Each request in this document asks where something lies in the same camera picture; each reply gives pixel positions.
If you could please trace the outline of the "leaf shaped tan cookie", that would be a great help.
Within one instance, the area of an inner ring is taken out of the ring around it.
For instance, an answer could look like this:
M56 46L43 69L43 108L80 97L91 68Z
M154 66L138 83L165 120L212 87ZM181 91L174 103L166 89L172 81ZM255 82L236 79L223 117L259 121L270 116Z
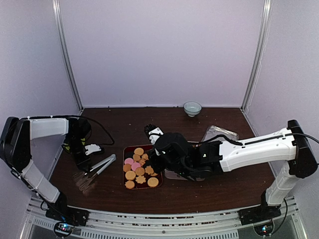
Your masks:
M144 183L146 183L146 178L145 178L145 176L140 175L140 176L136 177L136 182L137 182L138 184L144 184Z

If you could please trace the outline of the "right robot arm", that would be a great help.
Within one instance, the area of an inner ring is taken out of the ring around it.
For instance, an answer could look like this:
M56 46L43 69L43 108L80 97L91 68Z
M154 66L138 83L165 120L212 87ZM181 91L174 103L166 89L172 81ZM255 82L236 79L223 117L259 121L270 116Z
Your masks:
M250 165L284 161L273 184L262 193L260 205L238 212L242 225L280 216L286 195L299 179L313 175L319 166L309 144L311 136L304 134L296 120L288 121L288 126L277 132L239 141L218 134L190 142L180 133L164 133L153 124L146 125L144 131L153 147L149 156L153 170L160 173L167 169L189 181Z

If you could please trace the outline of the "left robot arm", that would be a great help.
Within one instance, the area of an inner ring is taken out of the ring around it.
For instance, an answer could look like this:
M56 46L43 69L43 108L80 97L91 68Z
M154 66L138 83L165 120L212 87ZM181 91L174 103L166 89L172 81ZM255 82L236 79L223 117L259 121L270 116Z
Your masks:
M31 154L31 141L51 136L64 136L62 148L71 154L78 169L88 172L91 165L86 153L85 137L91 125L77 116L8 117L0 136L0 158L32 192L47 205L48 218L74 226L85 226L89 212L68 205L67 196L54 186L36 166Z

